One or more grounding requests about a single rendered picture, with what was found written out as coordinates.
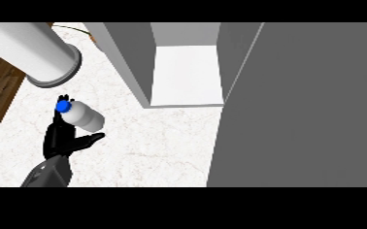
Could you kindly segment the dark grey cabinet door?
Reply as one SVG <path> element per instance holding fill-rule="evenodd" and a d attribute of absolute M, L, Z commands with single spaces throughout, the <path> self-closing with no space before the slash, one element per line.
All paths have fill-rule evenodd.
<path fill-rule="evenodd" d="M 268 23 L 225 103 L 212 186 L 367 186 L 367 23 Z"/>

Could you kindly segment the white cylinder with grey rim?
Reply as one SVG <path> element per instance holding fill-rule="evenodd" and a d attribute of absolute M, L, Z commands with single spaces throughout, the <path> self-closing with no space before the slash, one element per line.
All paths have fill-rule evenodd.
<path fill-rule="evenodd" d="M 81 66 L 81 53 L 46 22 L 0 22 L 0 57 L 41 88 L 62 85 Z"/>

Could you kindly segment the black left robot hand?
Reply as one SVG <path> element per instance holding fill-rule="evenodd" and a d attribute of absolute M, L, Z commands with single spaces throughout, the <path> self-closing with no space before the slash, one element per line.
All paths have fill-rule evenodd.
<path fill-rule="evenodd" d="M 70 99 L 67 94 L 59 96 L 58 102 L 62 100 L 75 101 Z M 53 121 L 46 129 L 43 141 L 44 158 L 49 159 L 56 155 L 70 157 L 75 151 L 90 148 L 105 136 L 107 134 L 102 132 L 102 129 L 90 133 L 80 127 L 68 124 L 62 119 L 61 113 L 56 111 L 55 105 Z"/>

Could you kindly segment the white bottle with blue cap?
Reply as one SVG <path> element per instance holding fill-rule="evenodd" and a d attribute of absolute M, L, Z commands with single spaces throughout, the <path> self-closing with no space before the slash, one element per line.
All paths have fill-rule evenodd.
<path fill-rule="evenodd" d="M 84 131 L 95 133 L 104 128 L 105 117 L 80 101 L 59 101 L 56 111 L 64 121 Z"/>

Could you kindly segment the grey open cabinet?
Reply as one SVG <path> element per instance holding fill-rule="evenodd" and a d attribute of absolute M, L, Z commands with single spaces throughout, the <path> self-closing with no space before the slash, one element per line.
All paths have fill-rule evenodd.
<path fill-rule="evenodd" d="M 260 22 L 87 22 L 84 26 L 144 108 L 225 105 Z"/>

